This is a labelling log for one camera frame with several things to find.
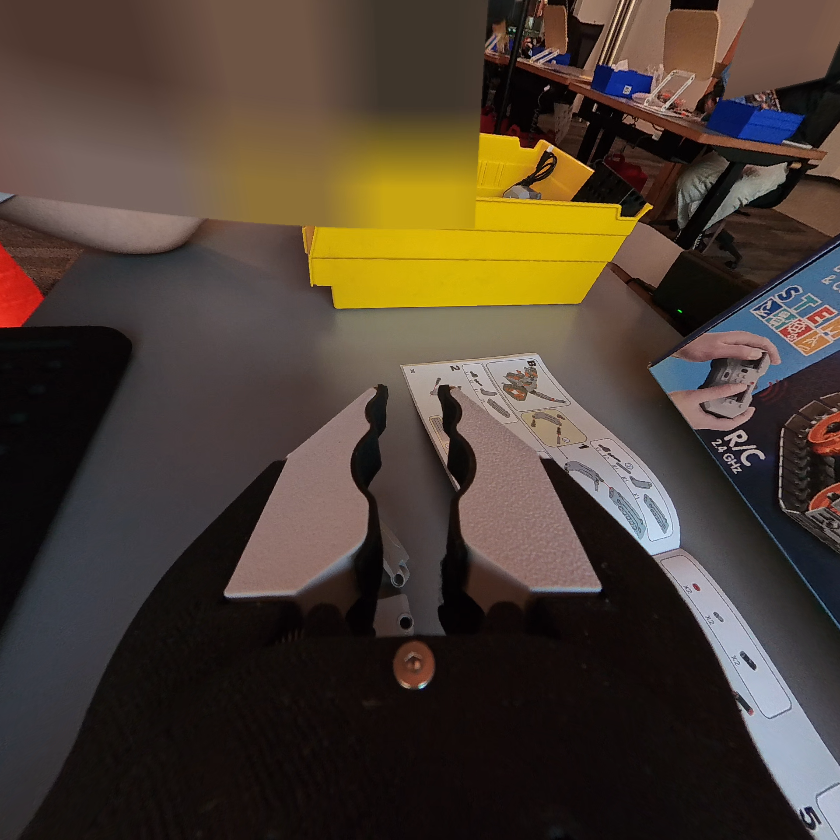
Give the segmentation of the blue plastic bin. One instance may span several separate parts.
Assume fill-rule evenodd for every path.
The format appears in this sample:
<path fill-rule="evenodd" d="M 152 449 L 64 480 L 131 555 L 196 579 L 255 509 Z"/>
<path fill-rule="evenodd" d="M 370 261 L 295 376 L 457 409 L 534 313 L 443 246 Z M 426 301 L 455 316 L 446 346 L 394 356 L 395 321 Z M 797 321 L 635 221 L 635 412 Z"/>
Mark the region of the blue plastic bin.
<path fill-rule="evenodd" d="M 631 98 L 636 93 L 648 95 L 654 77 L 630 69 L 615 69 L 608 65 L 595 67 L 591 89 L 619 98 Z"/>
<path fill-rule="evenodd" d="M 707 122 L 707 128 L 736 139 L 781 144 L 799 129 L 804 118 L 802 114 L 755 108 L 744 102 L 721 99 Z"/>

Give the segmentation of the black power brick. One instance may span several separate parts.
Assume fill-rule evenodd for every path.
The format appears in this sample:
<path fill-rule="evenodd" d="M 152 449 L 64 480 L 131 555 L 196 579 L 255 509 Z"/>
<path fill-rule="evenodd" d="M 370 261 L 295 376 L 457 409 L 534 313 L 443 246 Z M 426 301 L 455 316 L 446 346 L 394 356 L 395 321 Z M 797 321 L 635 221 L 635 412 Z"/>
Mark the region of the black power brick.
<path fill-rule="evenodd" d="M 696 250 L 684 250 L 654 289 L 652 301 L 687 336 L 754 290 L 738 272 Z"/>

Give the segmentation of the silver vertical pipe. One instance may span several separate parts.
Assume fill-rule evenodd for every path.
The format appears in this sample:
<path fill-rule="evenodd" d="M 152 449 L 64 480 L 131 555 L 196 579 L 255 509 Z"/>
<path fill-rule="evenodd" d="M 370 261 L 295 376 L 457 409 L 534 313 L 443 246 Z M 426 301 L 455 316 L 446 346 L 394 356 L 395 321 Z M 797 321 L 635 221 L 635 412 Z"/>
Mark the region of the silver vertical pipe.
<path fill-rule="evenodd" d="M 605 31 L 604 43 L 598 63 L 613 65 L 621 59 L 621 51 L 627 30 L 634 19 L 636 0 L 621 0 L 616 3 L 612 20 Z"/>

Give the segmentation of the long wooden table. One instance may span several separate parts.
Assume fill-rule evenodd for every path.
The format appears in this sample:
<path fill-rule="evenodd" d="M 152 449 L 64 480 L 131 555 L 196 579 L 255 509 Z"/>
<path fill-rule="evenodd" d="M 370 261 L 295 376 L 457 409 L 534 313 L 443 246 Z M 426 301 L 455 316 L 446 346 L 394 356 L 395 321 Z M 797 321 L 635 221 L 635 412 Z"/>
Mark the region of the long wooden table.
<path fill-rule="evenodd" d="M 680 117 L 671 112 L 661 112 L 642 108 L 632 99 L 617 98 L 600 91 L 594 91 L 589 81 L 585 80 L 583 70 L 573 67 L 542 66 L 525 59 L 518 59 L 517 66 L 533 75 L 542 77 L 552 83 L 567 87 L 574 95 L 582 96 L 586 100 L 581 105 L 579 116 L 587 122 L 594 122 L 599 126 L 595 138 L 600 132 L 606 131 L 613 136 L 624 136 L 634 127 L 623 122 L 623 117 L 614 118 L 613 113 L 628 115 L 641 122 L 655 126 L 663 133 L 670 133 L 712 148 L 734 149 L 744 152 L 768 154 L 771 160 L 782 161 L 821 161 L 826 157 L 826 151 L 814 148 L 802 148 L 791 143 L 764 143 L 737 139 L 712 131 L 700 121 Z"/>

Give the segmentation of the light grey curved beam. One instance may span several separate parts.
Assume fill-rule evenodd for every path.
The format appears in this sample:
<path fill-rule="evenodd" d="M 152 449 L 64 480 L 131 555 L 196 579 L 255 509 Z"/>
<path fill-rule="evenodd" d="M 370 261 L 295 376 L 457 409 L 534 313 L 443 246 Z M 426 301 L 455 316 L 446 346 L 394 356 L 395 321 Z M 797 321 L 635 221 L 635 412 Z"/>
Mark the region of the light grey curved beam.
<path fill-rule="evenodd" d="M 406 594 L 399 593 L 377 601 L 374 634 L 377 637 L 414 635 L 414 620 Z"/>
<path fill-rule="evenodd" d="M 399 539 L 386 524 L 381 521 L 381 535 L 383 544 L 383 569 L 390 579 L 391 584 L 401 589 L 407 583 L 410 571 L 408 570 L 408 555 Z"/>

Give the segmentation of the red plastic object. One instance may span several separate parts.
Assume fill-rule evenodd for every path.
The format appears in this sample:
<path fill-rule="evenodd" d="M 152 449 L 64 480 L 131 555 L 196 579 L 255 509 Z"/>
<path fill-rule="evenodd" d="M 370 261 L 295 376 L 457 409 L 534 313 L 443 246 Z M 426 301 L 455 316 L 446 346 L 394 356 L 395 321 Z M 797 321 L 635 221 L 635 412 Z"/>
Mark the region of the red plastic object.
<path fill-rule="evenodd" d="M 36 284 L 1 245 L 1 328 L 17 328 L 44 300 Z"/>

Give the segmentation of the grey desk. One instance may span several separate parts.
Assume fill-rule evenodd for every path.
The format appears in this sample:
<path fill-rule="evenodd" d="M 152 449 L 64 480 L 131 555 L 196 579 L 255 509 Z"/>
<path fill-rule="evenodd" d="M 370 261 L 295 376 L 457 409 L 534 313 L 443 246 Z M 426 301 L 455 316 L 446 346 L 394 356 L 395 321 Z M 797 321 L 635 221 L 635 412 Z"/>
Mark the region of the grey desk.
<path fill-rule="evenodd" d="M 95 324 L 133 361 L 2 642 L 2 838 L 53 784 L 145 598 L 268 464 L 366 388 L 389 388 L 381 514 L 409 554 L 416 630 L 437 634 L 452 486 L 401 370 L 534 351 L 641 456 L 687 550 L 751 626 L 838 758 L 838 630 L 648 372 L 680 336 L 610 270 L 581 304 L 337 310 L 295 227 L 208 222 L 171 253 L 88 254 L 36 311 Z"/>

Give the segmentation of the assembly instruction booklet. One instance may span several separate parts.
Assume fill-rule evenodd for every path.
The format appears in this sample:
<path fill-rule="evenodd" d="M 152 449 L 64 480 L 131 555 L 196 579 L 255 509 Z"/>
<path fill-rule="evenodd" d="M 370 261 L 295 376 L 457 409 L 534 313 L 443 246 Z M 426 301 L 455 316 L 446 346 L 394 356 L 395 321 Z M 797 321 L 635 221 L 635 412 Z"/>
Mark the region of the assembly instruction booklet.
<path fill-rule="evenodd" d="M 805 828 L 815 838 L 838 838 L 837 761 L 737 608 L 681 548 L 673 501 L 633 450 L 588 414 L 536 353 L 405 364 L 402 372 L 441 459 L 448 436 L 438 389 L 452 385 L 554 461 L 653 554 L 703 626 L 752 739 Z"/>

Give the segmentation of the black perforated block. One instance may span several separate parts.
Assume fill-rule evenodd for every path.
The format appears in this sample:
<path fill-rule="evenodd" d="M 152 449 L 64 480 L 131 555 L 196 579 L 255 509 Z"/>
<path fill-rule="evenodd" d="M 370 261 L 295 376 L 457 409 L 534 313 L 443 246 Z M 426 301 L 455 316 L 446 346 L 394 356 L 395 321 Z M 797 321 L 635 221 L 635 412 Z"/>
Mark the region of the black perforated block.
<path fill-rule="evenodd" d="M 106 327 L 1 329 L 1 624 L 131 352 Z"/>

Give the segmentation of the robot kit box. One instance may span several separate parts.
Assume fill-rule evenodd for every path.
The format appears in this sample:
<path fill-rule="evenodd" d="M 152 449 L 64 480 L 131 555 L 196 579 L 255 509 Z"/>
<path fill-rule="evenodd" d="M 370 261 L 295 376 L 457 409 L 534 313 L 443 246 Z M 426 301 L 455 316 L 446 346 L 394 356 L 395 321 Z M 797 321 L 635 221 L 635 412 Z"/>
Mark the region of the robot kit box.
<path fill-rule="evenodd" d="M 838 623 L 838 238 L 651 372 Z"/>

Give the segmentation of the yellow plastic bin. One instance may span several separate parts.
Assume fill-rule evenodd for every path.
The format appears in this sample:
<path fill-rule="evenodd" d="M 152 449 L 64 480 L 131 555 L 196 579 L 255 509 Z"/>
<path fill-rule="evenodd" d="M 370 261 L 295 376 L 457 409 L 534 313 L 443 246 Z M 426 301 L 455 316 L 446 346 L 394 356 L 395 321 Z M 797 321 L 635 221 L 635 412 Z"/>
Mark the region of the yellow plastic bin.
<path fill-rule="evenodd" d="M 649 209 L 571 201 L 592 173 L 545 141 L 483 133 L 476 228 L 305 227 L 311 284 L 343 309 L 581 302 Z M 542 199 L 502 197 L 519 183 Z"/>

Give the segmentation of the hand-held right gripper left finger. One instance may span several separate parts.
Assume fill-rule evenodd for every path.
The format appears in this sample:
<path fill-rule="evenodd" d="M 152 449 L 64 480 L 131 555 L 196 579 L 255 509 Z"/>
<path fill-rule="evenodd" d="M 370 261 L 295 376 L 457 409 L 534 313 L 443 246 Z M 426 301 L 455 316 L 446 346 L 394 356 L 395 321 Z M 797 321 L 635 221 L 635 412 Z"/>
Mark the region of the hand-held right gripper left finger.
<path fill-rule="evenodd" d="M 331 604 L 354 634 L 374 634 L 383 544 L 370 483 L 387 398 L 385 385 L 367 390 L 289 454 L 227 599 Z"/>

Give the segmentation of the person's left forearm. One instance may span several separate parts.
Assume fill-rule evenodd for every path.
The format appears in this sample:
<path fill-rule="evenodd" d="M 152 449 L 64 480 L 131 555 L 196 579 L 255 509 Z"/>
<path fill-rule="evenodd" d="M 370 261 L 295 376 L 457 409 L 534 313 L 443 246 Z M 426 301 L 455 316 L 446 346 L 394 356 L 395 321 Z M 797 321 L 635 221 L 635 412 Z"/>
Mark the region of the person's left forearm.
<path fill-rule="evenodd" d="M 1 218 L 78 245 L 126 255 L 173 250 L 192 237 L 202 218 L 1 194 Z"/>

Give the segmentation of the black perforated plate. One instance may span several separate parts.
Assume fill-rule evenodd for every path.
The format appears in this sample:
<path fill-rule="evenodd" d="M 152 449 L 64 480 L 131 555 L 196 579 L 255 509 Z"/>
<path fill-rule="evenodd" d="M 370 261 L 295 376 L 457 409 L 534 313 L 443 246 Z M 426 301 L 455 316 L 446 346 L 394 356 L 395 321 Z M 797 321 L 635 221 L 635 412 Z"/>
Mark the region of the black perforated plate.
<path fill-rule="evenodd" d="M 596 163 L 587 181 L 571 198 L 573 202 L 618 205 L 622 217 L 639 215 L 646 205 L 644 197 L 603 161 Z"/>

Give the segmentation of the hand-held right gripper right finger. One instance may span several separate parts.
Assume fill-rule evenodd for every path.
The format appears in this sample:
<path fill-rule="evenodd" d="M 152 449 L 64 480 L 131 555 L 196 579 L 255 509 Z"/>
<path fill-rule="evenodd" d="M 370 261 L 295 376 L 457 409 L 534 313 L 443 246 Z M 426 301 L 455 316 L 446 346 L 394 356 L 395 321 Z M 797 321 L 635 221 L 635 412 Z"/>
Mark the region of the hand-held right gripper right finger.
<path fill-rule="evenodd" d="M 602 585 L 537 452 L 457 388 L 438 398 L 458 484 L 441 563 L 447 634 L 476 632 L 490 609 Z"/>

